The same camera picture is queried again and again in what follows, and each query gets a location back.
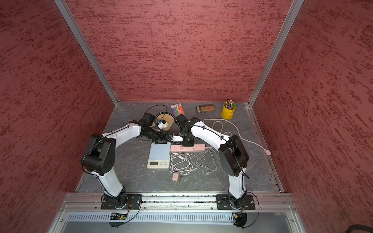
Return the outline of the white charger adapter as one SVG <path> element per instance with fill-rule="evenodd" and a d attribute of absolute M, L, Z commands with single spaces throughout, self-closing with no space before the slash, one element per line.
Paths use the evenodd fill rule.
<path fill-rule="evenodd" d="M 182 143 L 183 142 L 183 137 L 182 136 L 172 136 L 171 141 L 174 143 Z"/>

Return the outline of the pink power strip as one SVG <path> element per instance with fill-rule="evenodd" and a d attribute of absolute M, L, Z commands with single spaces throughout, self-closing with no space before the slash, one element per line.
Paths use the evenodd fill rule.
<path fill-rule="evenodd" d="M 171 145 L 170 152 L 172 153 L 191 153 L 191 152 L 203 152 L 206 150 L 205 144 L 195 144 L 193 147 L 185 147 L 182 145 Z"/>

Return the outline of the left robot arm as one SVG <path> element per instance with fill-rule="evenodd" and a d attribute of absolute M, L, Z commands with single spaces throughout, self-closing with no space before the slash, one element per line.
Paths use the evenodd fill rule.
<path fill-rule="evenodd" d="M 144 136 L 151 141 L 183 143 L 181 134 L 165 131 L 160 125 L 164 120 L 150 113 L 142 119 L 130 121 L 126 126 L 106 134 L 92 134 L 81 159 L 85 173 L 92 175 L 104 190 L 101 197 L 102 209 L 122 210 L 130 208 L 130 200 L 125 187 L 119 181 L 114 165 L 116 149 L 123 143 Z"/>

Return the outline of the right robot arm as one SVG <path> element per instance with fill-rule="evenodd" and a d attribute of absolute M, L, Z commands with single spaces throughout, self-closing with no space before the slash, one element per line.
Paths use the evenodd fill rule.
<path fill-rule="evenodd" d="M 246 199 L 244 187 L 245 170 L 249 155 L 241 141 L 236 136 L 223 135 L 205 125 L 198 118 L 186 118 L 183 114 L 176 117 L 180 135 L 183 138 L 182 146 L 193 147 L 194 139 L 203 140 L 218 151 L 220 164 L 229 177 L 228 197 L 234 209 L 241 209 Z"/>

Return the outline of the beige kitchen scale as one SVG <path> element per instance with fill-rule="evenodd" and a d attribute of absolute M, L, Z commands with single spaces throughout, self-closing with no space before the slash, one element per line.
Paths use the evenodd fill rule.
<path fill-rule="evenodd" d="M 163 129 L 164 131 L 168 131 L 174 123 L 174 118 L 171 115 L 161 114 L 154 119 L 152 128 L 157 129 L 157 127 L 155 126 L 157 124 L 159 128 Z"/>

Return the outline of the blue top kitchen scale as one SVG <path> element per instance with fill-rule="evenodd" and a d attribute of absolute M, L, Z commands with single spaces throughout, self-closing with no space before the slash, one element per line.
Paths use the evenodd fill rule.
<path fill-rule="evenodd" d="M 169 169 L 171 143 L 155 143 L 151 144 L 149 159 L 147 163 L 148 169 Z"/>

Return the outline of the colourful highlighter pack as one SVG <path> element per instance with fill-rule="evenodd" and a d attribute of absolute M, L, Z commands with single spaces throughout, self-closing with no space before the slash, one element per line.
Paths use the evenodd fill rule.
<path fill-rule="evenodd" d="M 171 109 L 173 111 L 173 115 L 176 116 L 176 117 L 179 116 L 179 115 L 184 115 L 185 114 L 181 103 L 171 105 Z"/>

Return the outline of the brown pencil case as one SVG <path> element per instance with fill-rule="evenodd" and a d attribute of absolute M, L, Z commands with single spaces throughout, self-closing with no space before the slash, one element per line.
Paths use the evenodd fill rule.
<path fill-rule="evenodd" d="M 216 110 L 216 107 L 211 104 L 196 106 L 197 113 L 208 113 L 208 112 L 214 112 L 215 110 Z"/>

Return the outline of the pink charger adapter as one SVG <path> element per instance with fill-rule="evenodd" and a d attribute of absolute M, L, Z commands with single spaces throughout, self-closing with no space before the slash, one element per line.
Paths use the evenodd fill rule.
<path fill-rule="evenodd" d="M 179 174 L 179 173 L 174 173 L 174 174 L 173 174 L 173 177 L 172 177 L 172 180 L 173 180 L 174 182 L 179 182 L 179 181 L 181 180 L 181 174 Z"/>

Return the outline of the yellow pen cup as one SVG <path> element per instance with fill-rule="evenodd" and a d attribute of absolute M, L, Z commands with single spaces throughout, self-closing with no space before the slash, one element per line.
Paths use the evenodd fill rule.
<path fill-rule="evenodd" d="M 222 109 L 222 112 L 221 112 L 222 118 L 224 118 L 224 119 L 232 119 L 233 116 L 234 116 L 236 107 L 237 107 L 237 105 L 236 105 L 236 103 L 234 101 L 227 100 L 223 104 L 223 109 Z"/>

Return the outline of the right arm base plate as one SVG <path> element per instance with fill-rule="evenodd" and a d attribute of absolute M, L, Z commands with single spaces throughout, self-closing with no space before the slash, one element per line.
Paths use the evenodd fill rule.
<path fill-rule="evenodd" d="M 216 195 L 216 204 L 218 210 L 255 210 L 255 203 L 252 195 L 244 194 L 236 199 L 230 194 Z"/>

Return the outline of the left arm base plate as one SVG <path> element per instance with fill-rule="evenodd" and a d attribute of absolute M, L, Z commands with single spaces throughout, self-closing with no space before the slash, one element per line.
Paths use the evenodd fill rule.
<path fill-rule="evenodd" d="M 139 194 L 121 194 L 118 197 L 111 197 L 103 194 L 101 198 L 102 210 L 138 210 L 142 203 L 142 195 Z"/>

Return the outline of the aluminium front rail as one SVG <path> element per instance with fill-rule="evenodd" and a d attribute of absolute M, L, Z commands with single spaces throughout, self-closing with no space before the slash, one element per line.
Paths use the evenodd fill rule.
<path fill-rule="evenodd" d="M 218 192 L 187 193 L 140 193 L 142 196 L 141 212 L 218 212 Z M 60 205 L 60 211 L 102 212 L 102 193 L 72 192 L 68 193 Z M 261 212 L 298 212 L 289 193 L 253 193 L 257 209 Z"/>

